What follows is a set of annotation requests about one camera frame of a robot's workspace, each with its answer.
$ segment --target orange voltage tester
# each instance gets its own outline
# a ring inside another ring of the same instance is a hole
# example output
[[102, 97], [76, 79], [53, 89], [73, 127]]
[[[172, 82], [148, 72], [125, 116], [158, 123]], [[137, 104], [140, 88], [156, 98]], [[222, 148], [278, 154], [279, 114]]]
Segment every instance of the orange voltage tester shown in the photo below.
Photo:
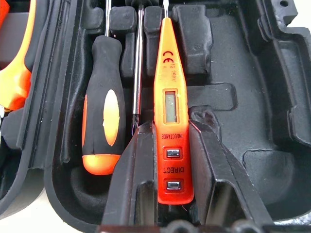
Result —
[[187, 87], [172, 21], [168, 18], [168, 0], [163, 5], [165, 17], [154, 85], [157, 198], [161, 204], [180, 205], [193, 200]]

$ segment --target black and orange handle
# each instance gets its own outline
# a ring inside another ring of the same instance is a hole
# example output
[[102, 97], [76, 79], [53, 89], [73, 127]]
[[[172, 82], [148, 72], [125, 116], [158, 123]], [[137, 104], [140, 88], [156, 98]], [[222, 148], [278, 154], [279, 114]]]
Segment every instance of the black and orange handle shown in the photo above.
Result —
[[2, 26], [6, 15], [9, 13], [9, 10], [10, 6], [6, 0], [0, 0], [0, 27]]
[[0, 71], [0, 105], [6, 110], [22, 108], [28, 97], [35, 54], [48, 9], [49, 0], [31, 0], [20, 49], [13, 61]]
[[120, 78], [121, 43], [98, 36], [92, 46], [93, 71], [87, 86], [82, 153], [85, 169], [94, 175], [109, 175], [124, 150], [125, 103]]

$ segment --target orange tool handle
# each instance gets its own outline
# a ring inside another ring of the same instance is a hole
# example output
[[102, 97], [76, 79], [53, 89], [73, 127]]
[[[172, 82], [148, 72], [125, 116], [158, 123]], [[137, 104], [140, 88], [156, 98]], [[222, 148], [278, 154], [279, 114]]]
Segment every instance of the orange tool handle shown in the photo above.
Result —
[[6, 110], [22, 108], [28, 97], [36, 49], [47, 18], [49, 0], [31, 0], [26, 31], [13, 61], [0, 71], [0, 105]]
[[169, 205], [189, 203], [194, 194], [187, 87], [170, 18], [162, 20], [154, 104], [158, 202]]
[[0, 0], [0, 27], [2, 26], [6, 15], [9, 13], [9, 10], [10, 6], [6, 0]]
[[121, 43], [98, 36], [92, 46], [93, 71], [84, 101], [82, 159], [94, 175], [109, 175], [120, 158], [125, 140], [125, 103], [120, 78]]

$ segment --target digital display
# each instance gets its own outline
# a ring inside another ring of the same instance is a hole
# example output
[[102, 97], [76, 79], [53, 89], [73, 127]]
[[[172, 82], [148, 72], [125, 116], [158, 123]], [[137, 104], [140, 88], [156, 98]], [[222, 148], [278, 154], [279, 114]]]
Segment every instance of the digital display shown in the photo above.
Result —
[[165, 92], [166, 123], [176, 123], [176, 95], [174, 91]]

